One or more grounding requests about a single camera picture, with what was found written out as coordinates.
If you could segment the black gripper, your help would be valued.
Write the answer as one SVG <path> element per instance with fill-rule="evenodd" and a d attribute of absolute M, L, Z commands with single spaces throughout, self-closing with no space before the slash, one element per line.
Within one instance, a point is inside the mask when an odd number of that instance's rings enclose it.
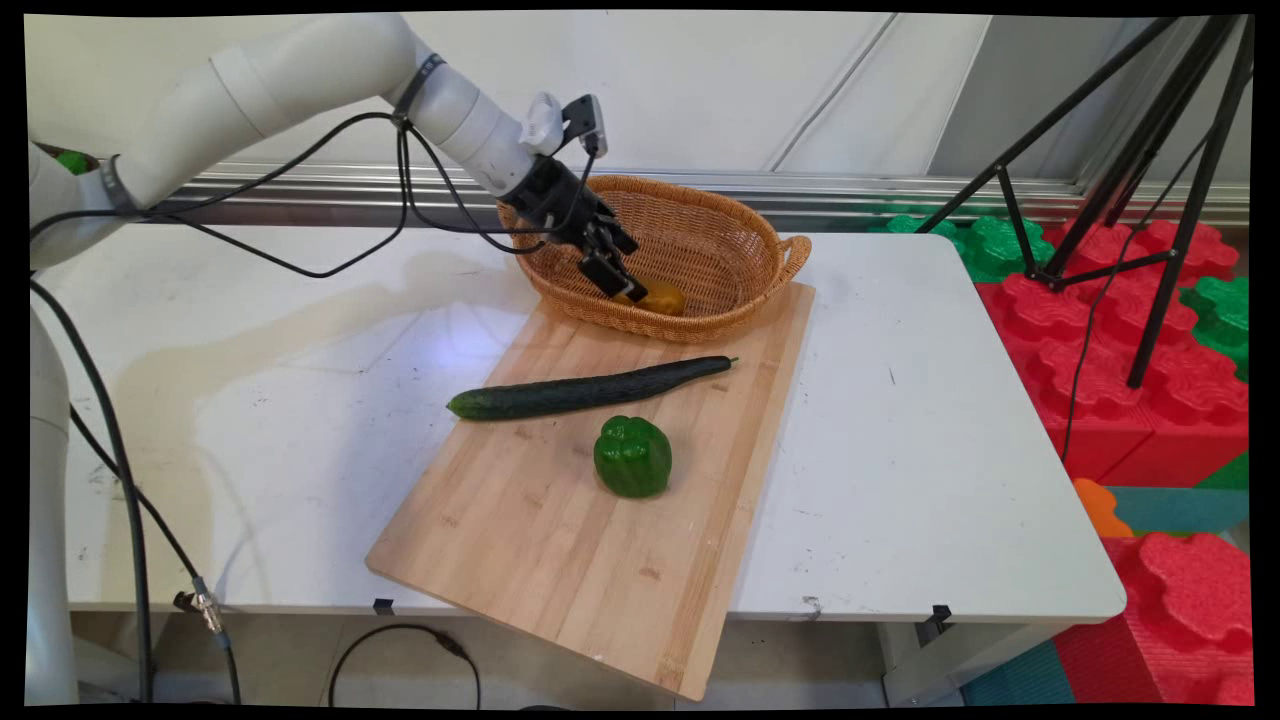
<path fill-rule="evenodd" d="M 639 250 L 637 241 L 590 191 L 588 179 L 594 169 L 588 159 L 576 173 L 557 158 L 536 156 L 529 174 L 512 190 L 517 215 L 552 243 L 571 243 L 580 249 L 579 272 L 607 299 L 622 295 L 639 302 L 648 287 L 625 266 L 625 256 Z"/>

